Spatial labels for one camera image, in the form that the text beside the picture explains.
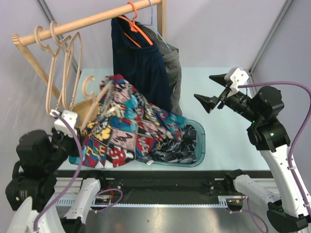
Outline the colourful comic print shorts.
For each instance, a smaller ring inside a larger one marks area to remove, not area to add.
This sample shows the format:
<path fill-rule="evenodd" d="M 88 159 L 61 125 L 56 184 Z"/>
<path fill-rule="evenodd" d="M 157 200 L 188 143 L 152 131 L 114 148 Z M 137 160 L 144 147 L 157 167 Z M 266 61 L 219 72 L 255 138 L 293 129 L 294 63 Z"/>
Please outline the colourful comic print shorts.
<path fill-rule="evenodd" d="M 83 131 L 82 155 L 71 164 L 92 168 L 116 168 L 146 155 L 165 139 L 181 141 L 186 119 L 168 112 L 139 93 L 122 75 L 106 76 L 100 91 L 112 86 L 99 101 L 96 116 Z"/>

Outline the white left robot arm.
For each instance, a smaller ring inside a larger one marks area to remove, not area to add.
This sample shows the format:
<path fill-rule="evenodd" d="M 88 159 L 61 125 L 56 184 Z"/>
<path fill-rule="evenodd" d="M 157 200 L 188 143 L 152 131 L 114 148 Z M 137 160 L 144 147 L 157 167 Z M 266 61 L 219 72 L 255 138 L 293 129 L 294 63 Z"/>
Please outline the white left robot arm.
<path fill-rule="evenodd" d="M 52 128 L 52 133 L 34 130 L 19 139 L 19 161 L 5 189 L 15 212 L 10 233 L 84 233 L 86 218 L 96 194 L 107 190 L 100 177 L 83 179 L 76 201 L 59 217 L 54 199 L 56 171 L 70 154 L 78 155 L 73 138 Z"/>

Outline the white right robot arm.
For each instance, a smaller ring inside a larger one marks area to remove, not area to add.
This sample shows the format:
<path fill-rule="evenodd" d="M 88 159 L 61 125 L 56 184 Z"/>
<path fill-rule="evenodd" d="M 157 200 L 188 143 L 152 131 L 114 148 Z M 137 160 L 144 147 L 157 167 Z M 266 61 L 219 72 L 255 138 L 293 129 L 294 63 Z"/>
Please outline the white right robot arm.
<path fill-rule="evenodd" d="M 241 193 L 266 211 L 270 225 L 279 233 L 307 233 L 311 224 L 311 195 L 293 157 L 295 140 L 290 140 L 277 115 L 284 108 L 277 83 L 259 84 L 259 91 L 249 97 L 240 91 L 248 75 L 226 73 L 210 79 L 224 87 L 219 96 L 195 95 L 206 112 L 227 106 L 250 121 L 248 139 L 267 163 L 278 193 L 263 187 L 246 172 L 237 169 L 225 175 L 224 189 L 230 195 Z"/>

